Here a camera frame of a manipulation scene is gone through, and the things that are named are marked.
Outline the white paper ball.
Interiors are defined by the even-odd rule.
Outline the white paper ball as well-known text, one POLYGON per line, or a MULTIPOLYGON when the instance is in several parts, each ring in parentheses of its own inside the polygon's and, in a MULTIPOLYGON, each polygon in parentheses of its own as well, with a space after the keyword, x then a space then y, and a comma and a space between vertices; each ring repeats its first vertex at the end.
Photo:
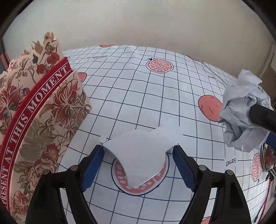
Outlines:
POLYGON ((269 131, 249 119, 249 110, 255 104, 272 109, 261 82, 251 71, 242 70, 236 84, 226 87, 218 123, 225 125, 224 142, 228 147, 249 153, 267 139, 269 131))

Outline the round metal lid jar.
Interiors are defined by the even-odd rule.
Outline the round metal lid jar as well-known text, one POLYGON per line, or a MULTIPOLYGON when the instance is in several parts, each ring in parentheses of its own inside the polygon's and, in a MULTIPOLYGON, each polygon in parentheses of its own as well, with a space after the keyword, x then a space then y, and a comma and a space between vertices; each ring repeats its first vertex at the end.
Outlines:
POLYGON ((261 164, 264 171, 272 170, 275 167, 275 150, 267 143, 261 146, 261 164))

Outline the floral paper gift box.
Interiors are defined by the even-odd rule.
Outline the floral paper gift box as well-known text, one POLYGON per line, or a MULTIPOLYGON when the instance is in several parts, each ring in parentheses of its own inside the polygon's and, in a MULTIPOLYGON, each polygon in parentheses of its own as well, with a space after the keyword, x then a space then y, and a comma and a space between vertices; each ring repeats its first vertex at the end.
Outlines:
POLYGON ((50 32, 1 74, 1 201, 17 223, 25 222, 44 170, 57 171, 91 110, 85 78, 50 32))

